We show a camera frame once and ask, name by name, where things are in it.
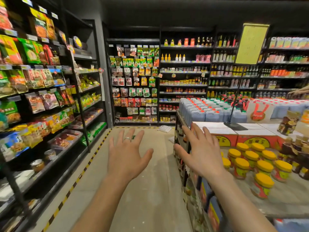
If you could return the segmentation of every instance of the sign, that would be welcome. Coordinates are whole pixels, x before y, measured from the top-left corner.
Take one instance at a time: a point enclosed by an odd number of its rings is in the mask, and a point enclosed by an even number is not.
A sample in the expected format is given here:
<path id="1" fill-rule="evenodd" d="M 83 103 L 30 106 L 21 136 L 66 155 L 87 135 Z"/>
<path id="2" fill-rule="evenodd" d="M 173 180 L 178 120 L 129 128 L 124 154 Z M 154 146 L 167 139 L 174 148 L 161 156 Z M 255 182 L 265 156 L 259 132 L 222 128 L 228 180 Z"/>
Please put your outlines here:
<path id="1" fill-rule="evenodd" d="M 243 24 L 236 64 L 257 64 L 268 27 L 268 24 Z"/>

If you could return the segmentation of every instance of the tiled floor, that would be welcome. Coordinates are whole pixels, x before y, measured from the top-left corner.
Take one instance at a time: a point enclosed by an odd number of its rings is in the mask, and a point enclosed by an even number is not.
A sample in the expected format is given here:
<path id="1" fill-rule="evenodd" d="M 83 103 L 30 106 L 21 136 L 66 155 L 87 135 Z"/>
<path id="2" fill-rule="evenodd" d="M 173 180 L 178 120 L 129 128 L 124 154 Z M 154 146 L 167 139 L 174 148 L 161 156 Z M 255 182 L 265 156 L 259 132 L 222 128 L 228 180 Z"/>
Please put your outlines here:
<path id="1" fill-rule="evenodd" d="M 111 137 L 117 139 L 121 129 L 112 129 L 90 167 L 48 227 L 48 232 L 69 232 L 78 220 L 91 201 L 101 180 L 106 175 L 108 141 Z M 141 128 L 137 128 L 134 135 L 140 130 Z M 168 140 L 168 138 L 174 136 L 174 129 L 169 133 L 160 132 L 157 128 L 143 128 L 142 130 L 145 131 L 145 135 L 140 145 L 140 153 L 143 155 L 148 148 L 153 148 L 153 157 L 148 167 L 129 184 L 124 192 L 110 232 L 191 232 L 189 215 L 182 199 L 178 167 L 173 156 L 173 144 Z M 46 226 L 49 218 L 83 171 L 107 132 L 102 135 L 101 140 L 98 141 L 92 152 L 86 156 L 72 177 L 60 190 L 32 232 L 41 232 Z"/>

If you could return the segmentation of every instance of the yellow and black striped tape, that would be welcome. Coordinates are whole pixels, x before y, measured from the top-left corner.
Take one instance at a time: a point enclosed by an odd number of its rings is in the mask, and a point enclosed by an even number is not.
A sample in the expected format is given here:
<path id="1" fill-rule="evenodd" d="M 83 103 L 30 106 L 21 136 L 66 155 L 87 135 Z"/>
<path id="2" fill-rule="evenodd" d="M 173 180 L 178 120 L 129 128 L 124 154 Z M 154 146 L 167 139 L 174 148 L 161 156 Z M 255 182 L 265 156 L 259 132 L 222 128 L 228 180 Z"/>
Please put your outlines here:
<path id="1" fill-rule="evenodd" d="M 59 213 L 60 209 L 63 207 L 64 203 L 67 201 L 68 197 L 71 195 L 72 191 L 74 190 L 74 188 L 76 187 L 77 183 L 79 182 L 79 180 L 82 178 L 82 176 L 84 175 L 84 173 L 86 172 L 86 170 L 89 168 L 90 164 L 93 161 L 93 158 L 97 155 L 99 149 L 102 147 L 103 143 L 105 142 L 105 140 L 107 139 L 107 136 L 110 134 L 110 132 L 112 131 L 112 128 L 109 130 L 109 132 L 106 134 L 106 136 L 104 137 L 103 141 L 101 142 L 101 144 L 99 145 L 98 149 L 95 151 L 94 155 L 91 157 L 91 159 L 89 160 L 89 162 L 87 163 L 86 167 L 83 169 L 82 173 L 79 175 L 79 177 L 76 179 L 76 181 L 74 182 L 73 186 L 71 187 L 71 189 L 68 191 L 68 193 L 66 194 L 64 200 L 59 204 L 57 210 L 54 212 L 54 214 L 51 216 L 51 218 L 49 219 L 49 221 L 47 222 L 46 226 L 44 227 L 44 229 L 42 230 L 42 232 L 46 232 L 48 227 L 52 224 L 52 222 L 54 221 L 54 219 L 56 218 L 57 214 Z"/>

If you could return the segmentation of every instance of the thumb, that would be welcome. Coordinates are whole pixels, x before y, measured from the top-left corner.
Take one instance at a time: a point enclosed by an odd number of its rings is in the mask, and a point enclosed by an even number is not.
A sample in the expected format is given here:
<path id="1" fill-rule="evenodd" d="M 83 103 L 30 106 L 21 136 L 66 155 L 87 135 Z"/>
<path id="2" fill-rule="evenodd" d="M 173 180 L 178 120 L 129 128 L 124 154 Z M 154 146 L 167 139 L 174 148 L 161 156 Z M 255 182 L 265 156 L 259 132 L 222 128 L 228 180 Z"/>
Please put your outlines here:
<path id="1" fill-rule="evenodd" d="M 152 158 L 152 154 L 153 154 L 154 150 L 152 148 L 148 149 L 145 153 L 145 155 L 141 158 L 141 168 L 142 171 L 147 167 L 147 165 L 149 164 L 149 161 Z"/>
<path id="2" fill-rule="evenodd" d="M 183 147 L 179 144 L 175 144 L 174 149 L 176 154 L 183 159 L 184 163 L 190 166 L 191 156 L 183 149 Z"/>

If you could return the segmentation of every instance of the right hand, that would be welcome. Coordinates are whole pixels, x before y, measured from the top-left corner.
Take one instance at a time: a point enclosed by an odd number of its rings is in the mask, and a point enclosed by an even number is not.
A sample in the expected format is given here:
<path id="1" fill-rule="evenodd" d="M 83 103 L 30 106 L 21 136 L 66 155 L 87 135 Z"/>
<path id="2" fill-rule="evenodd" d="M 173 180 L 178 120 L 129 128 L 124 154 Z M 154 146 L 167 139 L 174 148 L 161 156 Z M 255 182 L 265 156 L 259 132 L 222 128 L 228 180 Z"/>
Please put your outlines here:
<path id="1" fill-rule="evenodd" d="M 190 141 L 191 154 L 188 154 L 179 144 L 175 144 L 174 149 L 185 164 L 209 182 L 215 181 L 219 176 L 226 173 L 217 138 L 212 136 L 206 127 L 203 127 L 203 133 L 194 123 L 192 129 L 197 137 L 187 127 L 183 126 L 182 129 Z"/>

